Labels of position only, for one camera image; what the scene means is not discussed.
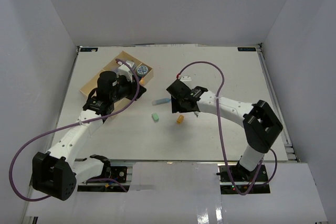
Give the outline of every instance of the gray wall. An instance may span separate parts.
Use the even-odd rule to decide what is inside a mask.
[[[50,0],[0,0],[0,223],[19,223],[25,202],[12,191],[8,168],[30,138],[55,127],[76,48]],[[14,179],[26,195],[32,157],[17,160]]]
[[[76,45],[263,42],[286,0],[51,0]]]
[[[336,223],[336,0],[287,0],[265,57],[298,157],[308,162]]]

